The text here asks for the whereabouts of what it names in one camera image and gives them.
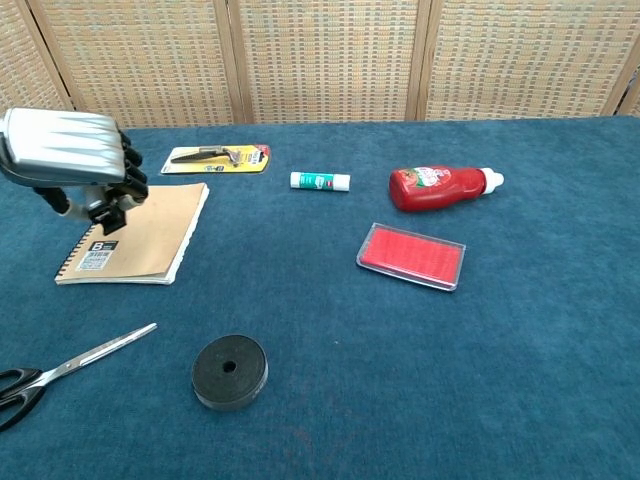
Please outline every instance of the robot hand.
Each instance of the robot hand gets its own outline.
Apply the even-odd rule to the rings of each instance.
[[[33,187],[60,215],[101,224],[105,235],[124,227],[125,211],[147,198],[141,163],[105,115],[11,108],[0,117],[0,171]],[[85,204],[74,204],[63,187],[82,187]]]

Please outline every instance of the white bottle cap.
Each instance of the white bottle cap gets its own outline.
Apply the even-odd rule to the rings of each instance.
[[[484,173],[485,183],[487,184],[484,192],[482,192],[483,195],[493,193],[496,187],[504,183],[504,176],[501,173],[494,172],[491,168],[481,168],[480,170]]]

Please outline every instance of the notebook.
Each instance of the notebook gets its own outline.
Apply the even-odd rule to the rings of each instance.
[[[204,183],[150,186],[125,227],[106,237],[100,225],[87,230],[56,283],[173,283],[208,195]]]

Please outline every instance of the white glue stick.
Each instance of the white glue stick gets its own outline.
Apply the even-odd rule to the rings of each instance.
[[[291,172],[291,188],[348,192],[351,175],[339,173]]]

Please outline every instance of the red ink pad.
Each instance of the red ink pad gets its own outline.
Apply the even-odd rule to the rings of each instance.
[[[409,282],[453,291],[466,246],[374,223],[356,263]]]

